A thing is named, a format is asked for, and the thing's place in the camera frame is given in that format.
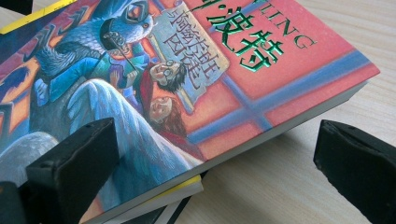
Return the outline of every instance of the illustrated book cover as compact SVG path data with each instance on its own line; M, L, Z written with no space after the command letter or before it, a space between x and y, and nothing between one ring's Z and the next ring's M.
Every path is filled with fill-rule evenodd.
M127 221L379 73L294 0L79 0L0 35L0 48L0 180L21 185L27 164L114 118L120 164L92 223Z

